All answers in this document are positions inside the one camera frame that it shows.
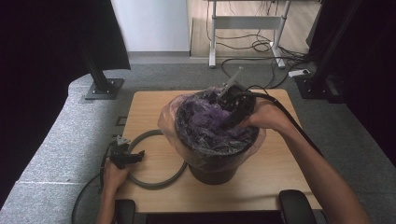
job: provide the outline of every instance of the black bucket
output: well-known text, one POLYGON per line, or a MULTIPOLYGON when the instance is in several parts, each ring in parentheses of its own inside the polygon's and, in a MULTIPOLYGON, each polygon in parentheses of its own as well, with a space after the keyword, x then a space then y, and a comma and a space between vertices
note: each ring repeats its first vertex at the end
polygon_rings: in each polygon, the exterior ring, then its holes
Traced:
POLYGON ((226 152, 218 153, 212 148, 194 148, 189 144, 191 131, 186 131, 188 121, 193 112, 189 111, 186 104, 190 104, 193 98, 205 99, 213 98, 216 95, 208 91, 200 91, 187 98, 177 109, 175 117, 175 125, 177 137, 184 147, 188 150, 184 152, 183 159, 189 164, 191 173, 199 181, 209 185, 219 185, 228 182, 236 174, 238 166, 245 159, 244 154, 247 152, 257 140, 259 128, 247 127, 244 129, 244 141, 237 142, 233 140, 228 148, 223 148, 226 152))

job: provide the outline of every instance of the power strip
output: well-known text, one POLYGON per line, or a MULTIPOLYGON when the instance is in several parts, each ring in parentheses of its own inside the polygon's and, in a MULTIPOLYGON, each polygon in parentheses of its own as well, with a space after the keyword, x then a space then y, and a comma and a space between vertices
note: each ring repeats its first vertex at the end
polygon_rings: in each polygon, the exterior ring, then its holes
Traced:
POLYGON ((289 72, 289 77, 296 77, 296 76, 302 76, 308 74, 311 74, 311 72, 308 69, 302 69, 302 70, 289 72))

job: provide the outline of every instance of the gray fabric surface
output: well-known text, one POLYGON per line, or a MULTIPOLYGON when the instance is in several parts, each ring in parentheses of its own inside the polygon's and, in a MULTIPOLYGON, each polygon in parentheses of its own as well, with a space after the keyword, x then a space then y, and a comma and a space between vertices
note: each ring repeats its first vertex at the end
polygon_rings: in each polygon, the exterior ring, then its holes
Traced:
MULTIPOLYGON (((233 74, 238 66, 227 64, 226 69, 233 74)), ((265 86, 271 79, 268 64, 243 66, 243 85, 265 86)), ((0 211, 0 223, 70 223, 74 202, 83 186, 98 174, 110 138, 122 134, 123 126, 116 122, 119 116, 128 115, 136 91, 201 90, 228 79, 219 68, 209 69, 202 63, 133 64, 132 71, 105 74, 125 79, 118 98, 82 104, 91 77, 70 84, 62 112, 10 192, 0 211)), ((285 74, 276 69, 276 80, 285 74)), ((279 88, 289 93, 303 128, 358 194, 373 223, 396 223, 396 169, 347 106, 304 100, 292 79, 279 88)), ((78 223, 95 222, 98 187, 95 180, 81 198, 78 223)))

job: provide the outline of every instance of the desk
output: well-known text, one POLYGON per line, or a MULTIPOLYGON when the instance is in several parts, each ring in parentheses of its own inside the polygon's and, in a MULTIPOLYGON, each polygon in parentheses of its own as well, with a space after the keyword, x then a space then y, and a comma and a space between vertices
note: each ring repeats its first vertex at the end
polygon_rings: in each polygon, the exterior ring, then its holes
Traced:
MULTIPOLYGON (((279 50, 279 40, 285 27, 286 19, 288 17, 290 2, 286 1, 286 5, 283 9, 281 16, 217 16, 216 15, 216 3, 218 1, 226 0, 207 0, 213 2, 212 12, 212 34, 209 49, 209 67, 216 67, 216 30, 217 29, 262 29, 262 30, 274 30, 276 36, 274 42, 271 42, 271 50, 276 57, 277 66, 279 68, 285 68, 286 65, 281 57, 279 50)), ((258 1, 258 0, 234 0, 234 1, 258 1)))
MULTIPOLYGON (((176 96, 195 91, 139 91, 134 95, 123 137, 158 129, 161 109, 176 96)), ((297 119, 290 98, 284 90, 268 90, 297 119)), ((173 175, 182 159, 165 137, 153 136, 141 142, 134 152, 146 150, 144 160, 135 165, 133 174, 146 182, 159 182, 173 175)), ((307 186, 304 176, 279 134, 267 130, 259 151, 248 158, 229 182, 210 186, 196 180, 189 168, 170 187, 146 190, 126 181, 118 199, 133 199, 136 212, 219 212, 279 210, 277 195, 282 189, 299 189, 313 209, 320 206, 307 186)))

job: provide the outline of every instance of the black curtain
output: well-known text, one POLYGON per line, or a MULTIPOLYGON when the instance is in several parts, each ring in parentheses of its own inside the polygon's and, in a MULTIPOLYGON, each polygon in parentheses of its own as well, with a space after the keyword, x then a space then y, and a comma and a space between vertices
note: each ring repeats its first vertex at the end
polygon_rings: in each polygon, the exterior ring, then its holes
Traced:
POLYGON ((329 61, 319 62, 326 74, 342 80, 347 106, 396 164, 396 4, 395 0, 326 0, 318 18, 310 52, 322 56, 328 39, 360 2, 329 61))
POLYGON ((130 69, 110 0, 0 3, 0 205, 89 73, 78 38, 98 69, 130 69))

